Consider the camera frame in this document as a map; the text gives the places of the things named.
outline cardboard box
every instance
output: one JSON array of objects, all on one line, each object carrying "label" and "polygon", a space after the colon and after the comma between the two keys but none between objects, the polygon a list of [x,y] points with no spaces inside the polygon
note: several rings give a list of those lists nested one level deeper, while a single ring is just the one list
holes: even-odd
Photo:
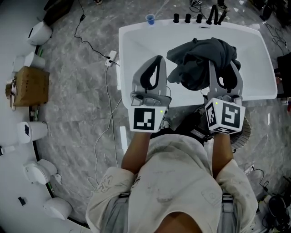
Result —
[{"label": "cardboard box", "polygon": [[49,100],[50,73],[24,66],[16,74],[14,106],[33,106]]}]

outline dark gray cloth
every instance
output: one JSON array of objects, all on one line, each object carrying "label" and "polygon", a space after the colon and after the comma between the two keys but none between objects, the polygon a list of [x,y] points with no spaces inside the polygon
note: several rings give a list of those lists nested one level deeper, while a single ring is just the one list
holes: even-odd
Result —
[{"label": "dark gray cloth", "polygon": [[230,61],[238,70],[241,68],[236,58],[236,48],[222,40],[212,37],[199,41],[194,38],[168,51],[167,59],[178,65],[168,76],[168,81],[181,82],[189,90],[201,90],[209,86],[209,60],[214,63],[216,76],[224,78],[231,75],[227,71]]}]

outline white plastic part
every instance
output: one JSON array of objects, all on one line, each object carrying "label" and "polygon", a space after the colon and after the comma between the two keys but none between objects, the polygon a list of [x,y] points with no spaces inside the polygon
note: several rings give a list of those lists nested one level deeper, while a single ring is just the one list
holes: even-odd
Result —
[{"label": "white plastic part", "polygon": [[50,177],[57,173],[57,169],[51,162],[41,159],[38,162],[30,161],[25,164],[24,173],[31,183],[38,182],[45,185],[50,181]]},{"label": "white plastic part", "polygon": [[110,59],[107,59],[106,62],[105,62],[105,66],[109,66],[111,67],[112,66],[112,62],[109,62],[110,60],[111,61],[114,61],[115,58],[116,58],[116,55],[117,55],[117,52],[114,51],[114,50],[111,50],[110,54],[108,55],[110,57]]},{"label": "white plastic part", "polygon": [[53,177],[60,185],[62,185],[62,176],[60,174],[55,174]]},{"label": "white plastic part", "polygon": [[55,165],[52,164],[50,161],[41,159],[38,161],[38,164],[44,167],[49,172],[50,176],[55,175],[58,172]]},{"label": "white plastic part", "polygon": [[24,65],[43,70],[45,67],[45,59],[37,56],[34,52],[31,52],[25,57]]},{"label": "white plastic part", "polygon": [[47,133],[47,124],[44,122],[20,122],[17,124],[18,139],[22,144],[41,139]]},{"label": "white plastic part", "polygon": [[12,152],[12,151],[15,151],[15,146],[9,146],[9,147],[3,147],[2,148],[2,151],[3,151],[3,154],[5,153],[9,153],[9,152]]},{"label": "white plastic part", "polygon": [[72,206],[62,198],[52,198],[43,206],[45,212],[53,217],[65,220],[72,212]]},{"label": "white plastic part", "polygon": [[[243,79],[243,101],[274,99],[277,85],[273,65],[259,31],[232,23],[222,22],[209,27],[205,20],[201,24],[191,20],[189,24],[180,19],[156,20],[154,25],[147,22],[121,27],[119,29],[119,57],[121,70],[121,93],[124,106],[131,106],[132,77],[150,58],[162,55],[184,43],[215,37],[224,40],[237,49],[237,60],[241,63]],[[166,59],[167,75],[177,64]],[[167,83],[171,89],[170,107],[199,105],[204,103],[200,91],[190,91],[182,84]]]},{"label": "white plastic part", "polygon": [[125,126],[120,126],[120,136],[121,136],[121,146],[122,146],[123,152],[125,154],[125,152],[128,149]]},{"label": "white plastic part", "polygon": [[121,76],[120,76],[120,67],[119,66],[115,66],[116,68],[116,78],[117,78],[117,89],[121,90]]},{"label": "white plastic part", "polygon": [[53,30],[48,25],[40,22],[31,29],[27,41],[32,45],[40,46],[49,40],[52,33]]}]

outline white t-shirt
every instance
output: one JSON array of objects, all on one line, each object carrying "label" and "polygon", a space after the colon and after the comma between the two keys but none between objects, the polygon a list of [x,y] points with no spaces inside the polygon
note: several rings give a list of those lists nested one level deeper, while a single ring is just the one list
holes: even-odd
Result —
[{"label": "white t-shirt", "polygon": [[100,232],[110,199],[130,191],[129,233],[153,233],[171,212],[187,213],[202,232],[214,233],[221,213],[221,188],[241,204],[241,231],[245,231],[255,217],[258,204],[237,163],[230,161],[215,180],[206,151],[197,140],[162,135],[150,140],[147,162],[136,179],[133,173],[121,168],[107,170],[90,200],[86,220],[92,232]]}]

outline small black object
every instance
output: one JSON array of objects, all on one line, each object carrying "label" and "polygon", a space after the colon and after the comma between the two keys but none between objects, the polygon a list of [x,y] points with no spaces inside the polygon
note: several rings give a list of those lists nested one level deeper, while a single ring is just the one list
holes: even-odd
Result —
[{"label": "small black object", "polygon": [[22,206],[24,206],[26,204],[25,200],[22,197],[19,197],[18,200],[20,201]]},{"label": "small black object", "polygon": [[266,21],[267,19],[270,18],[271,14],[272,14],[273,9],[267,5],[264,6],[263,8],[263,14],[260,15],[260,18],[264,21]]},{"label": "small black object", "polygon": [[219,21],[218,21],[218,25],[221,25],[221,22],[224,20],[224,18],[226,17],[226,14],[227,14],[227,11],[226,10],[224,10],[223,12],[222,12],[222,15],[220,16],[220,19],[219,19]]},{"label": "small black object", "polygon": [[179,14],[174,14],[174,23],[177,24],[179,23]]},{"label": "small black object", "polygon": [[27,125],[24,126],[25,134],[29,136],[29,127]]},{"label": "small black object", "polygon": [[[162,56],[156,56],[154,62],[143,72],[140,77],[140,84],[146,90],[153,90],[158,86],[159,83],[159,75],[160,75],[160,63],[162,60]],[[154,85],[151,84],[150,79],[156,71],[156,83]]]},{"label": "small black object", "polygon": [[190,20],[191,20],[191,15],[190,14],[186,14],[185,23],[189,24]]},{"label": "small black object", "polygon": [[202,14],[198,14],[196,22],[200,24],[202,22],[202,19],[203,19],[203,15]]},{"label": "small black object", "polygon": [[80,22],[82,22],[85,19],[85,17],[86,17],[85,15],[82,15],[80,18]]},{"label": "small black object", "polygon": [[212,24],[212,17],[213,17],[213,13],[214,13],[214,25],[217,25],[217,20],[218,20],[218,10],[217,10],[217,6],[213,5],[211,8],[211,12],[209,15],[208,20],[206,21],[207,24],[211,25]]}]

